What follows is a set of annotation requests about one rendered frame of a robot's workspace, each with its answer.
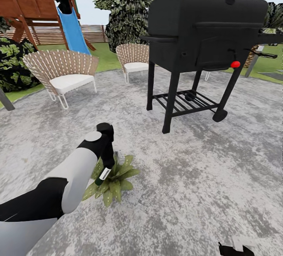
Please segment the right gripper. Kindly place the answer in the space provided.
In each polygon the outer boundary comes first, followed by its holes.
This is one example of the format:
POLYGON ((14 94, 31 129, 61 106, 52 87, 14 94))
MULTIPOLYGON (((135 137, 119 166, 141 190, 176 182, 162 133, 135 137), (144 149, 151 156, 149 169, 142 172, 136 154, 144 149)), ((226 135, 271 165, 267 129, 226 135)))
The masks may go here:
POLYGON ((220 242, 218 244, 221 256, 254 256, 253 252, 247 248, 243 248, 243 252, 239 252, 233 247, 221 245, 220 242))

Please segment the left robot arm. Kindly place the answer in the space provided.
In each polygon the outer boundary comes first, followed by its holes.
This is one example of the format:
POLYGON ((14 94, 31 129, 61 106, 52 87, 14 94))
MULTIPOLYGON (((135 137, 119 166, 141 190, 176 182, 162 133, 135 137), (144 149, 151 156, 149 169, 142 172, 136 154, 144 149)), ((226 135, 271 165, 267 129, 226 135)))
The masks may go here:
POLYGON ((0 256, 25 256, 64 214, 80 204, 101 157, 103 167, 125 163, 121 148, 113 148, 114 128, 101 123, 68 158, 35 187, 0 205, 0 256))

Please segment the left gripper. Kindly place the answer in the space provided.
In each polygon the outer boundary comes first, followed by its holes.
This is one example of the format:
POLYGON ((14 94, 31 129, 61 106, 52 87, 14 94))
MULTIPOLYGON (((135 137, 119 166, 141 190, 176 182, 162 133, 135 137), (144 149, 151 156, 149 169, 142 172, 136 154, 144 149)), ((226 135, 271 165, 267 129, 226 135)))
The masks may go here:
POLYGON ((107 151, 103 151, 101 153, 101 159, 103 160, 103 167, 106 168, 106 167, 111 167, 113 166, 116 161, 114 160, 114 157, 113 157, 113 147, 111 147, 109 150, 107 151))

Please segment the insectifuge atomizer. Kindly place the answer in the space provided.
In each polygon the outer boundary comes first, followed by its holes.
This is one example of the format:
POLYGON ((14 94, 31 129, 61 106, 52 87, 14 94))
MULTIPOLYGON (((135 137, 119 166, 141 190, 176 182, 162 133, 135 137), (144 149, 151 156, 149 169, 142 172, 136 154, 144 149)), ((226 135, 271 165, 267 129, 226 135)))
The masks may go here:
POLYGON ((110 172, 111 168, 104 168, 101 170, 100 174, 98 175, 97 179, 94 181, 97 186, 102 185, 103 181, 106 179, 108 173, 110 172))

